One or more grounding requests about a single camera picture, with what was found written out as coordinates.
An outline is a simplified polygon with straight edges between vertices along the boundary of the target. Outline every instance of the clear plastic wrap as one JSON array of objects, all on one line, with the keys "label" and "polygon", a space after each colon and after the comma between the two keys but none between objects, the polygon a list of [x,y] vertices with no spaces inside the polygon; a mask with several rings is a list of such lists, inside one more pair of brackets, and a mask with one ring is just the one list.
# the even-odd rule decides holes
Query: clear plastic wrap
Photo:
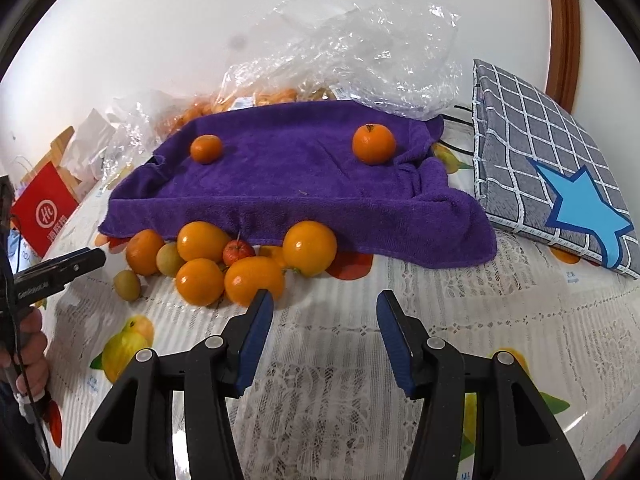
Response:
[{"label": "clear plastic wrap", "polygon": [[425,0],[289,0],[242,38],[220,90],[174,98],[146,91],[116,99],[116,133],[104,150],[103,189],[186,123],[238,108],[352,99],[428,120],[458,94],[461,70],[449,59],[459,16]]},{"label": "clear plastic wrap", "polygon": [[348,7],[334,6],[338,14],[325,20],[319,16],[332,9],[319,7],[308,22],[301,9],[315,8],[309,0],[274,9],[248,38],[272,54],[232,65],[212,110],[228,109],[243,96],[253,96],[256,105],[337,97],[428,120],[452,104],[461,70],[449,54],[459,16],[425,0]]}]

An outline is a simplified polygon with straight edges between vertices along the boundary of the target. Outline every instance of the white tablecloth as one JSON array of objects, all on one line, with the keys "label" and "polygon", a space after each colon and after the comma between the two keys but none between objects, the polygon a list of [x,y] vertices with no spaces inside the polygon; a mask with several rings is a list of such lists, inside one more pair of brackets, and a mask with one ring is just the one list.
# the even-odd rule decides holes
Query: white tablecloth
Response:
[{"label": "white tablecloth", "polygon": [[[454,130],[450,138],[460,133]],[[49,257],[91,246],[106,200],[98,189],[90,193]],[[628,446],[640,429],[640,283],[585,261],[562,263],[523,238],[498,232],[497,239],[495,260],[465,269],[375,256],[370,273],[351,282],[287,273],[254,384],[228,402],[246,478],[402,477],[421,403],[396,387],[386,357],[375,315],[377,294],[386,288],[406,313],[460,351],[521,352],[536,386],[570,404],[557,420],[586,478]],[[125,266],[122,254],[110,254],[103,269],[49,299],[50,392],[63,427],[62,446],[49,443],[60,471],[111,386],[90,363],[130,316],[148,317],[154,349],[168,354],[220,333],[244,311],[228,303],[187,306],[161,276],[128,304],[112,287]],[[189,478],[179,394],[174,457],[178,478]],[[471,464],[472,457],[463,460],[461,479],[470,478]]]}]

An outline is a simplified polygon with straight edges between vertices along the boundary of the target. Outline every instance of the wooden frame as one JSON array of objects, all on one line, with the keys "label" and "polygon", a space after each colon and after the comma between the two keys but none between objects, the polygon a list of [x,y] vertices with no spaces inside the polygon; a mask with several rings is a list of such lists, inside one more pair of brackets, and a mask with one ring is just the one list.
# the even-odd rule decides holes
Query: wooden frame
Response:
[{"label": "wooden frame", "polygon": [[545,93],[571,112],[580,68],[580,0],[551,0],[551,47]]}]

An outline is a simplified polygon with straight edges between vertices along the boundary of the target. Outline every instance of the blue gripper pad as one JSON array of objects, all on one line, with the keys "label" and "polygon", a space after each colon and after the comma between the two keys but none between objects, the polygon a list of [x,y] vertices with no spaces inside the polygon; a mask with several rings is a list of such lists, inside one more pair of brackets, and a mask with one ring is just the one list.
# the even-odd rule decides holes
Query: blue gripper pad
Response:
[{"label": "blue gripper pad", "polygon": [[258,361],[262,355],[264,342],[271,327],[271,319],[273,319],[273,297],[271,293],[265,291],[265,294],[260,297],[260,291],[258,291],[247,314],[244,314],[244,316],[251,314],[251,310],[254,308],[257,309],[254,320],[238,354],[236,389],[239,395],[244,394],[246,388],[254,382]]},{"label": "blue gripper pad", "polygon": [[396,383],[404,390],[407,397],[413,397],[415,382],[411,374],[412,356],[398,325],[392,305],[389,303],[387,292],[390,291],[380,292],[376,301],[378,326],[385,342],[386,354],[389,357],[389,361],[391,361],[391,369],[396,377]]}]

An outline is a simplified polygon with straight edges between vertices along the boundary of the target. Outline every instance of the black wire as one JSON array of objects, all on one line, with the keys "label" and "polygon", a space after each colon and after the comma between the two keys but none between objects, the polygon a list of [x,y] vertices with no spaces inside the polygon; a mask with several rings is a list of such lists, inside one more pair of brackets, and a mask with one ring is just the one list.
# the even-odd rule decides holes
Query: black wire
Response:
[{"label": "black wire", "polygon": [[446,114],[442,114],[442,117],[447,121],[452,121],[454,123],[459,123],[459,124],[466,124],[467,126],[473,126],[473,123],[470,123],[469,121],[465,121],[464,119],[459,119],[457,117],[452,117]]},{"label": "black wire", "polygon": [[463,150],[462,148],[456,148],[455,146],[452,146],[451,144],[449,144],[448,142],[445,142],[444,140],[440,139],[438,141],[440,144],[446,146],[447,148],[449,148],[450,150],[453,150],[454,152],[458,152],[458,153],[464,153],[465,155],[470,155],[470,156],[474,156],[474,152],[469,152],[467,150]]},{"label": "black wire", "polygon": [[51,452],[49,449],[49,443],[47,442],[47,438],[44,435],[44,428],[42,427],[42,420],[35,412],[35,402],[33,400],[33,394],[31,393],[31,386],[29,385],[29,380],[27,379],[27,370],[24,365],[24,361],[22,360],[22,345],[20,342],[20,323],[16,319],[15,315],[15,301],[14,301],[14,273],[11,270],[11,265],[9,264],[9,255],[7,254],[4,247],[0,247],[2,249],[2,254],[0,254],[0,266],[3,268],[0,269],[4,274],[4,293],[6,296],[7,307],[9,310],[9,315],[11,316],[11,321],[14,325],[14,346],[15,346],[15,355],[18,357],[18,365],[20,367],[20,374],[24,377],[24,386],[27,390],[27,396],[29,398],[29,402],[31,403],[31,409],[34,413],[34,418],[36,419],[35,425],[40,431],[40,437],[42,439],[42,443],[45,448],[44,455],[44,471],[40,472],[40,476],[42,476],[43,480],[47,477],[49,473],[49,469],[51,467]]}]

